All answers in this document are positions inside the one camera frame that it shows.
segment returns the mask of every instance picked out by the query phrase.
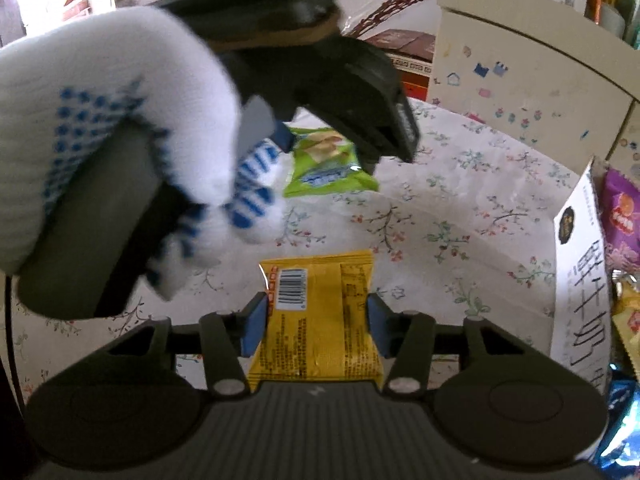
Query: floral tablecloth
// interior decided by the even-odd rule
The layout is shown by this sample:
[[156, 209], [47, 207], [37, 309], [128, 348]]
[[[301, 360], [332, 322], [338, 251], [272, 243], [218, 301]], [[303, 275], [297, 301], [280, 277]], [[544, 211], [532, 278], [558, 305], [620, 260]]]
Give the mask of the floral tablecloth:
[[[447, 324], [482, 315], [548, 352], [552, 219], [577, 175], [488, 126], [422, 102], [412, 107], [422, 132], [415, 164], [382, 160], [377, 193], [289, 200], [276, 239], [260, 246], [230, 242], [221, 263], [192, 276], [170, 303], [143, 282], [127, 311], [111, 319], [46, 319], [16, 301], [14, 345], [24, 395], [150, 316], [180, 324], [242, 308], [264, 286], [261, 259], [363, 248], [376, 257], [373, 289], [394, 310], [418, 310]], [[318, 124], [308, 114], [296, 120], [296, 126]], [[290, 160], [282, 158], [285, 173]], [[6, 348], [0, 352], [6, 364]], [[445, 368], [436, 370], [435, 381], [450, 372]], [[177, 370], [204, 386], [199, 356], [180, 356]]]

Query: white work glove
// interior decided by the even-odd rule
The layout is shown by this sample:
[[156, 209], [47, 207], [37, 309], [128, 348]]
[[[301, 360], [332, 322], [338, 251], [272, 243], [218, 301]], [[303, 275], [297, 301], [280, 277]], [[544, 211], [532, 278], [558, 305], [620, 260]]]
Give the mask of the white work glove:
[[[242, 110], [216, 56], [167, 12], [121, 9], [15, 41], [0, 49], [0, 75], [5, 273], [19, 270], [73, 174], [127, 117], [149, 126], [162, 178], [201, 204], [148, 264], [164, 298], [215, 264], [229, 234], [256, 241], [280, 218], [263, 179], [278, 158], [261, 142], [276, 128], [270, 108], [252, 98]], [[254, 148], [239, 160], [238, 146]]]

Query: purple snack bag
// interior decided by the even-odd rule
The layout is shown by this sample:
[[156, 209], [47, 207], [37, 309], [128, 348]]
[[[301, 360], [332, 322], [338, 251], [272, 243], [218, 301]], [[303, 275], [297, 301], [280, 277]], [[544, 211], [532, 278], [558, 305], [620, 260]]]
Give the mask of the purple snack bag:
[[606, 238], [607, 265], [613, 269], [640, 270], [640, 190], [619, 171], [610, 169], [600, 197]]

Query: circular pad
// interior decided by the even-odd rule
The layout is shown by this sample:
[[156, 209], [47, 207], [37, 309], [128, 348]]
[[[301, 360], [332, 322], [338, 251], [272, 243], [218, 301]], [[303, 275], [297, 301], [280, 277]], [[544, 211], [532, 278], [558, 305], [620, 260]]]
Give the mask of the circular pad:
[[593, 449], [607, 407], [590, 384], [531, 355], [491, 356], [434, 397], [442, 429], [474, 457], [513, 466], [561, 466]]
[[[45, 383], [25, 410], [29, 434], [54, 462], [77, 468], [123, 468], [164, 454], [196, 425], [201, 396], [168, 370], [153, 374], [158, 384]], [[127, 375], [136, 381], [149, 370]]]

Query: bottle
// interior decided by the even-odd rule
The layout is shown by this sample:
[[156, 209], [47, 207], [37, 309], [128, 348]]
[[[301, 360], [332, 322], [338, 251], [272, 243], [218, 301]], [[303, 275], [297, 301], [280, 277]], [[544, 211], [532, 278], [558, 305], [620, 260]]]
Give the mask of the bottle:
[[600, 26], [606, 28], [617, 38], [625, 33], [625, 19], [616, 9], [616, 0], [602, 0], [600, 6]]
[[625, 41], [632, 46], [638, 33], [638, 27], [640, 27], [640, 0], [634, 0], [634, 6], [633, 9], [631, 9], [625, 35]]
[[587, 0], [587, 9], [584, 15], [596, 25], [600, 24], [600, 7], [602, 0]]

